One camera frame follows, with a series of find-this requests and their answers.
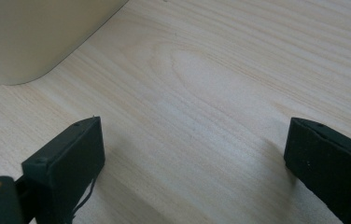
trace wood grain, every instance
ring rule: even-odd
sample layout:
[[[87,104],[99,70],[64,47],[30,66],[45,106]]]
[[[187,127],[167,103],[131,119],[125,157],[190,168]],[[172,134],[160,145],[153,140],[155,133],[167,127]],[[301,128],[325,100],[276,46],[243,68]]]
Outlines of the wood grain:
[[[0,86],[0,175],[93,115],[107,160],[76,223],[340,223],[282,156],[291,117],[351,137],[351,1],[130,0]]]

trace cream-colored device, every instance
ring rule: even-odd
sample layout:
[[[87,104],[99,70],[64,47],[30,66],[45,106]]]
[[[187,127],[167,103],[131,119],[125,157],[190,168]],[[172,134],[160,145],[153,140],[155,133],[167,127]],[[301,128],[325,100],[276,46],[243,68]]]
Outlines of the cream-colored device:
[[[127,0],[0,0],[0,84],[45,75]]]

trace beige object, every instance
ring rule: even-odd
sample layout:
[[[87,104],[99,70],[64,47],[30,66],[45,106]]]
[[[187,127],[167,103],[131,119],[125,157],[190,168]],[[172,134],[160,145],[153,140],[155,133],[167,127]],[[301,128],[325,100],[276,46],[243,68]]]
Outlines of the beige object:
[[[0,0],[0,83],[45,75],[127,0]]]
[[[341,224],[283,153],[292,116],[351,137],[351,1],[129,1],[0,85],[0,175],[93,115],[106,161],[76,224]]]

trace black clamp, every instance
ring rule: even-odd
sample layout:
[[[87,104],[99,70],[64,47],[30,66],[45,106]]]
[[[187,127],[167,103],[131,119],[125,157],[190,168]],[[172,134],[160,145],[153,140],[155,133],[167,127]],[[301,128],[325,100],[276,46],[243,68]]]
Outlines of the black clamp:
[[[104,164],[100,117],[74,123],[21,164],[16,182],[0,176],[0,223],[29,223],[34,217],[38,224],[72,223]]]
[[[351,139],[307,119],[291,119],[284,160],[343,223],[351,223]]]

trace table top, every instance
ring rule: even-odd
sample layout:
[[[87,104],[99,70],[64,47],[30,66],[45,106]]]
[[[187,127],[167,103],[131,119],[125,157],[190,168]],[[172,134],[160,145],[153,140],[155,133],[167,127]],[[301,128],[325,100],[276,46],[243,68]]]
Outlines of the table top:
[[[92,116],[106,162],[76,223],[340,223],[283,154],[291,117],[351,137],[351,1],[130,0],[0,85],[0,175]]]

